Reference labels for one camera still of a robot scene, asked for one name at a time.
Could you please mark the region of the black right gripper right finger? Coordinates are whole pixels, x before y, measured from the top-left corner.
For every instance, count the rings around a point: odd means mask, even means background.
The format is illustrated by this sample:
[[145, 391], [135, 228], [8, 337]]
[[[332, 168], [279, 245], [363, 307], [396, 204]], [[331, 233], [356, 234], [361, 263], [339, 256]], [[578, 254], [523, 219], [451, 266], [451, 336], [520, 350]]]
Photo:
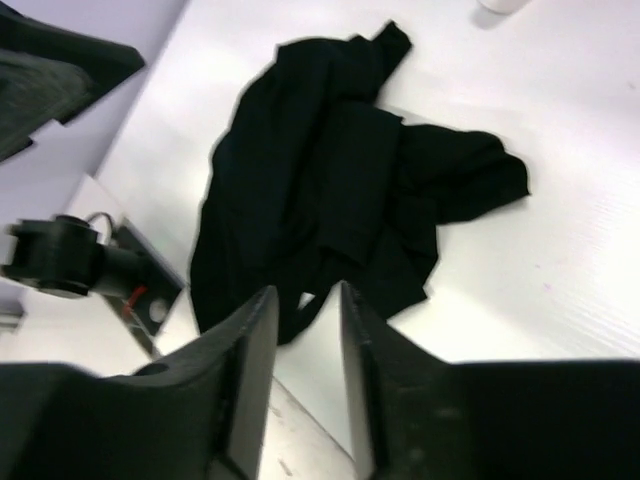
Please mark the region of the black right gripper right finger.
[[637, 361], [449, 363], [340, 296], [358, 478], [638, 477]]

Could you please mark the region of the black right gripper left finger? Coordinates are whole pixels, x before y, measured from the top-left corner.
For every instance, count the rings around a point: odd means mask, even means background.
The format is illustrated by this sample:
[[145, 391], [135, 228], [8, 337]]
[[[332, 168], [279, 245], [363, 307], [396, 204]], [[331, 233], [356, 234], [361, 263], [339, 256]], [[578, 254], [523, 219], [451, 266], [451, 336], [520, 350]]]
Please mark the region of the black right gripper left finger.
[[253, 479], [278, 336], [268, 287], [131, 375], [1, 367], [5, 479]]

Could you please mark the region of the black t shirt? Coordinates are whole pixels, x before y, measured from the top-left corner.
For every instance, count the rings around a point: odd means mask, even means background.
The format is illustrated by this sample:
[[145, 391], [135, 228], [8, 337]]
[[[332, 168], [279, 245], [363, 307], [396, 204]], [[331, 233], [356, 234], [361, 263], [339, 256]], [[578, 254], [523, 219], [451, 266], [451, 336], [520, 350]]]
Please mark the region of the black t shirt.
[[495, 135], [377, 106], [411, 47], [394, 22], [373, 38], [294, 41], [246, 87], [211, 157], [190, 264], [201, 331], [270, 285], [283, 345], [340, 281], [389, 319], [425, 299], [439, 226], [528, 195], [525, 163]]

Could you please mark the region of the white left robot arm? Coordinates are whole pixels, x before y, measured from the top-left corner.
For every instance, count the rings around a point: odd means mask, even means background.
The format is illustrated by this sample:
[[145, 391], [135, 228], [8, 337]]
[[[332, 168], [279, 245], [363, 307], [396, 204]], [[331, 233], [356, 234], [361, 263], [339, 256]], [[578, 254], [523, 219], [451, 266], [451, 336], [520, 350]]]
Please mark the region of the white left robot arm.
[[[66, 124], [142, 70], [133, 47], [82, 35], [1, 6], [1, 158], [33, 143], [46, 123]], [[3, 277], [66, 298], [87, 295], [119, 251], [98, 241], [89, 221], [69, 215], [21, 220]]]

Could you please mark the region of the white clothes rack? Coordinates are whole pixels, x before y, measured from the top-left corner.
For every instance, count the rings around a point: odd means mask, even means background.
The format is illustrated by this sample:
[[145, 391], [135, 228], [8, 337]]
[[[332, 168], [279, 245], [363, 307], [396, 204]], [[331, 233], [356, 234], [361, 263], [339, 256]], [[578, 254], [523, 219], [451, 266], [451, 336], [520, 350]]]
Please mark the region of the white clothes rack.
[[484, 8], [499, 15], [510, 15], [529, 2], [530, 0], [479, 0]]

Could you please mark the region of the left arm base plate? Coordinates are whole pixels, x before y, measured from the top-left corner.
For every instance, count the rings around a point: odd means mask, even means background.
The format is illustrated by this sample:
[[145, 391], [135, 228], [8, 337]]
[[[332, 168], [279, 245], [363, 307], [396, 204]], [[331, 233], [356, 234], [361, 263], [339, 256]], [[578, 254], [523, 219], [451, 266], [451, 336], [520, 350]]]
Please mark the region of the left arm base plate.
[[103, 299], [143, 351], [159, 358], [157, 340], [186, 283], [128, 219], [116, 227], [110, 244], [137, 253], [146, 266], [127, 298]]

